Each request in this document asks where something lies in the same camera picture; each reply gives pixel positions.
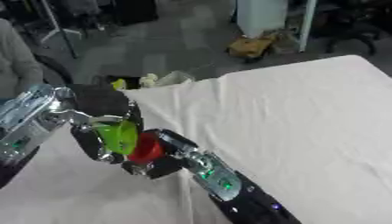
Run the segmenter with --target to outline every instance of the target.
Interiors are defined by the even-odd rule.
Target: sleeve
[[[5,26],[5,35],[6,47],[8,48],[7,56],[10,59],[14,74],[19,78],[17,92],[23,92],[32,85],[42,83],[43,72],[41,66],[9,22]]]

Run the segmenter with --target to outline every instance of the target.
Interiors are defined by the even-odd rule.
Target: robotic hand
[[[200,151],[196,143],[167,129],[144,131],[137,104],[110,87],[43,85],[1,107],[0,165],[11,170],[3,184],[67,122],[93,160],[122,164],[130,174],[151,179],[186,168],[234,224],[300,224],[257,184],[212,152]]]

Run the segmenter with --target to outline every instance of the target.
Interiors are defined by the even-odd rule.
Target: desk leg
[[[308,0],[306,5],[306,13],[304,15],[304,22],[302,23],[301,37],[299,40],[299,51],[302,53],[306,50],[308,44],[309,34],[311,33],[312,22],[316,10],[318,0]]]

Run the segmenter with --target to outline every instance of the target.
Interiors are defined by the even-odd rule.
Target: yellow object
[[[277,33],[271,33],[261,38],[239,38],[228,47],[231,56],[254,59],[261,57],[264,51],[277,40]]]
[[[127,89],[127,82],[123,79],[118,79],[111,83],[113,88],[116,90]]]

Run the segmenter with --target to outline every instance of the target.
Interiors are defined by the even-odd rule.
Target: white table
[[[390,224],[392,80],[356,56],[129,91],[147,128],[216,151],[304,224]],[[0,191],[4,224],[228,223],[181,172],[87,159],[61,129]]]

